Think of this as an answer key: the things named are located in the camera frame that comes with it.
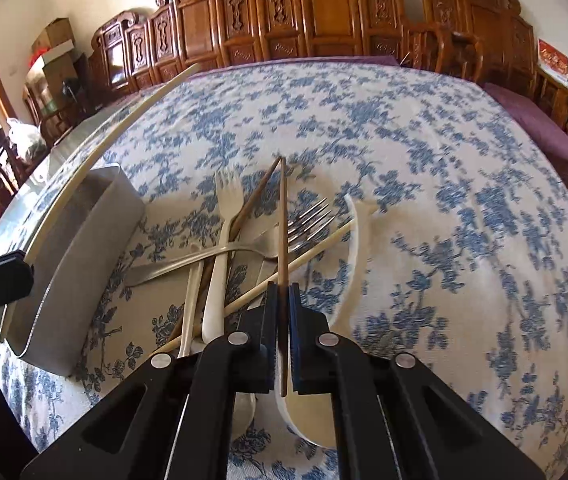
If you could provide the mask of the cream long plastic spoon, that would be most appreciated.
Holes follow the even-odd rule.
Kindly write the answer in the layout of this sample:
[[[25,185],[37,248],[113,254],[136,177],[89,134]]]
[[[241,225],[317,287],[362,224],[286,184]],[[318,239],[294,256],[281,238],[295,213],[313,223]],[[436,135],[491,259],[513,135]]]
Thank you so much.
[[[199,260],[196,263],[191,264],[190,268],[188,269],[188,286],[186,286],[186,295],[182,316],[182,332],[178,351],[179,358],[184,358],[185,356],[188,356],[190,354],[194,318],[203,270],[203,260]]]

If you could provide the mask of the light bamboo chopstick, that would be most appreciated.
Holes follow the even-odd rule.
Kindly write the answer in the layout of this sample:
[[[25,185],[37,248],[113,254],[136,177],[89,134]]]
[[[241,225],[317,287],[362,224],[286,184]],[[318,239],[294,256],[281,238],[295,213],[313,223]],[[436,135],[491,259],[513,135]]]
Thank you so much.
[[[105,152],[151,107],[179,84],[202,70],[203,65],[200,63],[188,66],[186,70],[149,94],[145,100],[129,102],[121,107],[116,114],[103,122],[79,145],[40,194],[34,213],[28,214],[27,226],[31,226],[32,230],[29,235],[22,232],[22,238],[19,241],[19,248],[25,253],[26,263],[34,263],[49,230],[55,226],[57,218],[75,194],[79,184]]]
[[[226,317],[246,307],[252,300],[266,292],[267,286],[275,282],[276,284],[288,282],[290,272],[304,266],[313,258],[316,258],[320,252],[325,252],[328,248],[336,245],[344,235],[350,234],[349,246],[349,282],[344,299],[340,306],[335,310],[331,318],[331,326],[337,326],[340,323],[348,326],[348,322],[340,322],[339,318],[343,316],[348,318],[346,311],[351,309],[359,300],[361,295],[361,287],[363,274],[368,264],[368,249],[370,244],[370,218],[376,211],[376,207],[372,204],[353,200],[349,195],[346,196],[347,204],[350,207],[351,219],[341,226],[339,229],[324,238],[322,242],[316,244],[313,248],[308,249],[301,256],[288,262],[286,258],[278,258],[278,272],[264,278],[243,296],[232,301],[224,307],[224,310],[216,315],[217,324],[211,322],[202,322],[199,329],[199,335],[203,336],[204,343],[221,337],[224,334],[223,322]],[[202,282],[203,266],[195,263],[188,271],[188,284],[186,285],[186,297],[184,300],[182,333],[176,338],[170,339],[153,352],[153,356],[158,353],[169,353],[177,350],[179,356],[186,356],[190,352],[191,341],[196,336],[194,313],[197,304],[198,286]]]

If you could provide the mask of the white plastic soup spoon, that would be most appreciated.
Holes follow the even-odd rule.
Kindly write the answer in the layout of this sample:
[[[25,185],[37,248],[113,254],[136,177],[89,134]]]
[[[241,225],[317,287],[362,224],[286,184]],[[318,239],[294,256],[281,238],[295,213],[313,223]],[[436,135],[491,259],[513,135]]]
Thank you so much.
[[[354,200],[349,194],[345,200],[351,216],[349,222],[350,240],[348,255],[347,286],[342,300],[327,318],[332,333],[351,337],[350,316],[360,302],[366,265],[370,248],[371,210],[361,200]],[[286,425],[297,437],[303,438],[320,448],[336,448],[335,428],[331,397],[328,393],[301,396],[293,390],[292,364],[287,365],[287,394],[277,396],[276,404]]]

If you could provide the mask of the stainless steel fork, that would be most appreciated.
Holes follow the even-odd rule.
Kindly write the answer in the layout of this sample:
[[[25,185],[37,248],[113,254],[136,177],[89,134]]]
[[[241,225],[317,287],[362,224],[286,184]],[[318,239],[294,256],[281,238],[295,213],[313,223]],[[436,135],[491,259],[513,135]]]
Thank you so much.
[[[298,214],[287,223],[288,252],[293,255],[310,245],[335,218],[336,214],[331,210],[331,206],[327,203],[326,198],[322,198],[322,200],[310,206],[302,214]],[[229,242],[223,246],[198,250],[194,254],[182,258],[131,268],[124,279],[124,286],[139,286],[172,271],[192,266],[192,264],[208,258],[217,258],[229,252],[252,252],[260,255],[263,259],[274,261],[278,258],[279,249],[280,236],[278,235],[278,225],[276,224],[273,228],[262,232],[250,242]]]

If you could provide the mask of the dark brown wooden chopstick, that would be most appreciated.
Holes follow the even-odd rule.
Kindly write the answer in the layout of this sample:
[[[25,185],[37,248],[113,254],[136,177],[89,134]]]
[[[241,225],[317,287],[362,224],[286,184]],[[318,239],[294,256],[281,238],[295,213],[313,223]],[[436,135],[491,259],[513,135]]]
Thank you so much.
[[[288,227],[286,159],[280,158],[280,203],[278,204],[278,388],[287,394],[288,360]]]

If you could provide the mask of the grey metal utensil tray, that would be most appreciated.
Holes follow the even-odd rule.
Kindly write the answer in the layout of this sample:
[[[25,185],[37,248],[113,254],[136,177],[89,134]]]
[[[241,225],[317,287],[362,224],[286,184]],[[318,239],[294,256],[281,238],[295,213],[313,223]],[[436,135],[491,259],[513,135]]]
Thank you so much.
[[[91,170],[34,260],[34,287],[15,304],[5,340],[19,359],[58,376],[79,361],[94,312],[144,214],[121,166]]]

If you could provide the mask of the blue floral tablecloth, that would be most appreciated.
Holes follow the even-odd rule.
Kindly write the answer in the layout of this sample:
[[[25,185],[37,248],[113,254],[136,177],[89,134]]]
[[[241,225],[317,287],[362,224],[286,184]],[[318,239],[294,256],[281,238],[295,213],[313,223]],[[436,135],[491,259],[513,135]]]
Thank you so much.
[[[74,370],[19,359],[0,329],[0,389],[34,446],[51,445],[180,332],[188,274],[126,287],[129,270],[214,246],[216,173],[234,170],[252,192],[277,157],[291,216],[326,198],[339,229],[346,194],[376,207],[350,316],[361,348],[415,354],[548,478],[568,471],[568,189],[474,84],[326,61],[193,77],[100,158],[121,166],[145,210]],[[275,225],[280,174],[278,164],[244,240]],[[0,254],[30,234],[44,188],[5,214]]]

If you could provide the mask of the stacked cardboard boxes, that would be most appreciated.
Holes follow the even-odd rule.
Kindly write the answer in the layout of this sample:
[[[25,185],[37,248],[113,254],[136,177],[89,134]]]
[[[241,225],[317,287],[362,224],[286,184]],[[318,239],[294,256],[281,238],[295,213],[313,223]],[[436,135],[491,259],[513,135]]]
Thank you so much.
[[[76,58],[75,35],[68,18],[56,18],[34,40],[24,100],[37,122],[77,101],[81,82]]]

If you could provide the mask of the cream plastic fork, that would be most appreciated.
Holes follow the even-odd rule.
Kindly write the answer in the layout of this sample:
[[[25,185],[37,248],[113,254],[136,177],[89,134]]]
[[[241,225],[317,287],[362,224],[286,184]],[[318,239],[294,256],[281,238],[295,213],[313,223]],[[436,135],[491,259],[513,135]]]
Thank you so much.
[[[221,219],[223,220],[218,239],[219,246],[226,246],[230,241],[230,231],[235,217],[244,205],[242,182],[232,169],[220,170],[216,174],[216,193]],[[212,268],[207,298],[205,301],[202,339],[205,344],[221,337],[224,332],[224,297],[226,296],[226,272],[228,272],[228,254],[216,255]]]

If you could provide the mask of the purple seat cushion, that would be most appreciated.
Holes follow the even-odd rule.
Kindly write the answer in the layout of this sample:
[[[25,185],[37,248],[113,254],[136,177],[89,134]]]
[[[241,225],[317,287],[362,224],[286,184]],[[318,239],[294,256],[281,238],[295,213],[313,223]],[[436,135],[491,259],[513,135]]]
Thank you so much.
[[[531,99],[490,82],[484,85],[484,90],[513,117],[544,154],[568,162],[568,134]]]

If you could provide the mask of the red paper box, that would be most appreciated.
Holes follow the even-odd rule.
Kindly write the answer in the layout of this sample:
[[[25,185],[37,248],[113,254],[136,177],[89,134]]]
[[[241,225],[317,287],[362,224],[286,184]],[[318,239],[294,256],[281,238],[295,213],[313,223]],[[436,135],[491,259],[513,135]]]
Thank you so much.
[[[541,38],[538,39],[538,60],[545,73],[563,84],[568,83],[568,57]]]

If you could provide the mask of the carved wooden bench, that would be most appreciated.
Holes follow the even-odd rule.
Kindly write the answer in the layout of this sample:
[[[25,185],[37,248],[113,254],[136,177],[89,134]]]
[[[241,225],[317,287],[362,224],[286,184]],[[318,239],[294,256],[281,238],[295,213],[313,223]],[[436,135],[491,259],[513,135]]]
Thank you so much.
[[[393,56],[408,29],[403,0],[156,0],[94,32],[91,84],[105,102],[201,70],[281,58]]]

